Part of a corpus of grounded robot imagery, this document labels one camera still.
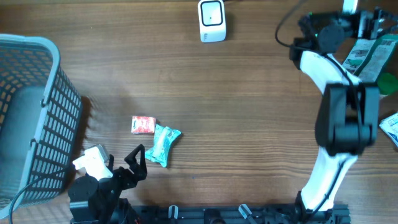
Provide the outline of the teal white pack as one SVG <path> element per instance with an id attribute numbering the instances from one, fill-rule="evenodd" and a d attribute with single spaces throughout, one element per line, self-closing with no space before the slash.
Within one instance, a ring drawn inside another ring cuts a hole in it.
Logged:
<path id="1" fill-rule="evenodd" d="M 155 127 L 154 145 L 145 152 L 145 158 L 159 163 L 162 167 L 167 167 L 169 151 L 172 143 L 181 135 L 177 129 L 168 126 L 163 127 L 159 124 Z"/>

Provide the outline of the red tissue pack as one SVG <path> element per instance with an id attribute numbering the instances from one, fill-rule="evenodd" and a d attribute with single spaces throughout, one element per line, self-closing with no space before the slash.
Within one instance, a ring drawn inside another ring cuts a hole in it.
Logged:
<path id="1" fill-rule="evenodd" d="M 156 119 L 150 116 L 133 116 L 131 132 L 133 134 L 154 134 Z"/>

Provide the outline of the green 3M gloves package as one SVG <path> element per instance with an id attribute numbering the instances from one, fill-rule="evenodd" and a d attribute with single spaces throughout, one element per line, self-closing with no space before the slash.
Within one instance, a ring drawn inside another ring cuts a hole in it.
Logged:
<path id="1" fill-rule="evenodd" d="M 397 34 L 377 40 L 358 39 L 343 67 L 364 83 L 375 82 L 397 45 Z"/>

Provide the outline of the green lid jar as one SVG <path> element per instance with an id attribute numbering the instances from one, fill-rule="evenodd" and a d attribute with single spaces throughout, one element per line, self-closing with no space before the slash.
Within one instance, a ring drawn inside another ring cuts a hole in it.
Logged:
<path id="1" fill-rule="evenodd" d="M 380 94 L 388 96 L 397 91 L 397 78 L 390 73 L 382 73 L 377 79 Z"/>

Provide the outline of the white blue pouch pack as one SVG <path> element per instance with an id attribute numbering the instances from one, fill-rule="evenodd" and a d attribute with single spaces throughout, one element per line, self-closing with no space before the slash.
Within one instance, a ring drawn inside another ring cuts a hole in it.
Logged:
<path id="1" fill-rule="evenodd" d="M 388 135 L 391 141 L 398 146 L 398 119 L 397 113 L 383 119 L 379 127 Z"/>

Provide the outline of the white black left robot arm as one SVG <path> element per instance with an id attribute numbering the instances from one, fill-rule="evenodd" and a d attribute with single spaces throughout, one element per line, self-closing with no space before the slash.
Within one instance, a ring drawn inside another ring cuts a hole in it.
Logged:
<path id="1" fill-rule="evenodd" d="M 128 168 L 113 168 L 114 157 L 102 145 L 84 151 L 73 161 L 76 170 L 86 174 L 77 178 L 68 190 L 71 223 L 141 223 L 122 191 L 133 189 L 147 177 L 145 147 L 140 144 L 124 161 Z"/>

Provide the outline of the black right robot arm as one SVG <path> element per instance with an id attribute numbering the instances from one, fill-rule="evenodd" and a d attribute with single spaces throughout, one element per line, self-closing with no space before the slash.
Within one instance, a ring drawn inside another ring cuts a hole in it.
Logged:
<path id="1" fill-rule="evenodd" d="M 379 114 L 379 87 L 352 75 L 333 53 L 348 38 L 376 40 L 394 32 L 397 15 L 382 9 L 309 13 L 298 26 L 303 36 L 289 45 L 289 57 L 313 80 L 322 101 L 315 123 L 318 156 L 297 195 L 297 220 L 327 222 L 349 168 L 376 141 Z"/>

